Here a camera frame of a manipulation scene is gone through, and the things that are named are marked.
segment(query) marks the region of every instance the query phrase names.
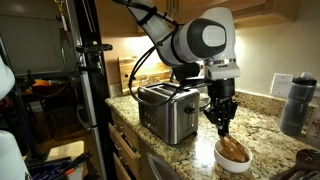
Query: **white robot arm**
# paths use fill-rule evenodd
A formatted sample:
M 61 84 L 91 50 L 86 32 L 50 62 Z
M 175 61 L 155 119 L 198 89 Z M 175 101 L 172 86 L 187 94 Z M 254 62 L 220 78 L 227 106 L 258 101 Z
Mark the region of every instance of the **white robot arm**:
M 12 89 L 14 82 L 12 71 L 3 63 L 0 56 L 0 100 Z
M 234 78 L 240 76 L 234 53 L 235 31 L 230 10 L 222 7 L 209 9 L 199 18 L 179 25 L 157 12 L 152 0 L 113 1 L 128 7 L 166 65 L 176 68 L 204 61 L 205 78 L 198 81 L 187 78 L 180 84 L 206 84 L 211 106 L 204 113 L 217 126 L 220 136 L 229 133 L 229 122 L 237 109 L 237 103 L 232 100 L 235 94 Z M 175 28 L 168 28 L 165 21 L 174 24 Z

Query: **wooden cutting board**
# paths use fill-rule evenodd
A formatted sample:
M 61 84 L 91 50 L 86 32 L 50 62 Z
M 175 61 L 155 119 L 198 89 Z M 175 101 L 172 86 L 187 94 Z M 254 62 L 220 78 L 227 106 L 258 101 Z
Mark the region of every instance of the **wooden cutting board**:
M 118 58 L 119 68 L 120 68 L 120 79 L 122 85 L 122 94 L 129 95 L 129 77 L 131 75 L 132 69 L 138 58 L 132 57 L 122 57 Z M 170 80 L 170 67 L 163 64 L 160 60 L 155 61 L 152 59 L 147 59 L 146 62 L 141 66 L 139 71 L 135 75 L 136 80 L 132 82 L 133 92 L 137 92 L 138 87 L 153 84 L 157 82 L 169 82 Z

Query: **granite countertop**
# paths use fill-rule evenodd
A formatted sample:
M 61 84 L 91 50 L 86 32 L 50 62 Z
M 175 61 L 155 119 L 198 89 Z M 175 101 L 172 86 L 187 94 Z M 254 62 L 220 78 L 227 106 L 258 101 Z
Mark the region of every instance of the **granite countertop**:
M 240 105 L 230 123 L 230 134 L 252 151 L 253 161 L 247 171 L 229 173 L 215 161 L 214 143 L 219 136 L 203 113 L 199 116 L 197 133 L 169 146 L 139 123 L 138 103 L 131 96 L 109 98 L 106 103 L 183 179 L 268 179 L 292 167 L 297 151 L 312 148 L 280 132 L 275 116 Z

